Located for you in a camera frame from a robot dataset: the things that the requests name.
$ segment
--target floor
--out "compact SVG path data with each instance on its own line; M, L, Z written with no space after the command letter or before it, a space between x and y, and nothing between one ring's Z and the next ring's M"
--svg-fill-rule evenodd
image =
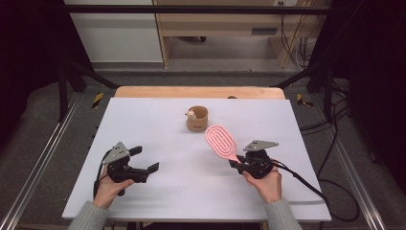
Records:
M296 54L292 55L293 58L299 58ZM267 87L301 70L292 63L286 68L280 68L266 38L243 37L208 37L205 42L197 37L175 38L168 68L156 63L120 66L95 63L95 66L102 76L125 85ZM11 222L17 229L66 229L69 224L69 220L60 217L61 212L97 133L108 98L113 97L115 92L94 80L85 80L88 83L85 93L69 92L71 102L77 102L77 106L68 126L59 126L57 122L58 97L55 84L33 92L29 98L27 111L0 155L2 224L6 223L10 211L14 211L11 212L15 214ZM291 101L299 127L323 120L320 111L323 92L307 93L307 81L299 80L283 90ZM348 88L345 80L337 80L337 84ZM94 109L91 105L99 92L104 93L104 98L98 108ZM303 96L304 103L298 103L298 94ZM333 100L338 103L341 97L334 94ZM344 104L340 105L343 111L350 112ZM338 124L336 128L323 127L313 134L312 131L303 132L316 171L322 166L330 148L334 129L339 130L339 138L321 173L323 179L328 179L321 181L322 189L331 199L331 212L338 218L326 222L323 229L406 229L405 195L396 187L385 166L371 161L367 142L350 113L346 113ZM60 133L59 141L50 140L55 130ZM46 150L51 154L45 156ZM45 162L42 168L36 164L38 159ZM349 166L355 169L355 173L346 169ZM346 190L337 189L329 181ZM20 192L27 192L28 195L22 197L18 195ZM359 216L356 215L357 206L352 200L353 196L357 197L361 207ZM22 204L20 209L12 209L15 201ZM345 220L353 217L356 218L352 221ZM319 227L318 223L303 223L304 229Z

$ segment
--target hand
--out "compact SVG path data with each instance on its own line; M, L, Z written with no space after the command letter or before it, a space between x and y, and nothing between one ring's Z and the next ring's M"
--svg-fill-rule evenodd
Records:
M117 194L132 184L134 184L132 179L115 183L111 180L110 176L107 175L107 168L104 167L101 174L101 181L99 182L99 189L93 200L93 205L104 209L109 208Z
M260 197L265 203L282 199L282 176L278 172L277 167L274 167L274 169L262 179L255 179L246 171L242 172L242 174L248 183L256 187Z

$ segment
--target black pole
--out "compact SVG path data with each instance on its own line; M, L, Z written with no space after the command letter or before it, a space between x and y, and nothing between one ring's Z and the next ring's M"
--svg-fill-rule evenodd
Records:
M47 5L43 9L72 13L221 13L221 14L342 14L346 9L329 7L252 7L252 6L188 6L188 5Z

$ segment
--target pink spatula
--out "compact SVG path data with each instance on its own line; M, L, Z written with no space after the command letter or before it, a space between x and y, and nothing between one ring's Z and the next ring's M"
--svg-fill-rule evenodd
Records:
M224 126L210 126L206 129L205 137L218 156L240 163L236 156L236 141Z

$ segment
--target white table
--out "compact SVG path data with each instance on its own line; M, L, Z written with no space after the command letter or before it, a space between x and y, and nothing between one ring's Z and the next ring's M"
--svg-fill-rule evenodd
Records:
M146 169L159 162L147 183L134 184L110 207L117 221L264 221L262 201L227 160L186 127L193 105L209 109L209 126L223 125L237 142L237 154L252 140L279 142L268 155L320 190L288 100L111 99L62 217L74 218L92 200L93 182L104 154L122 141L142 146L129 165ZM283 197L298 221L331 220L327 206L289 172L282 174Z

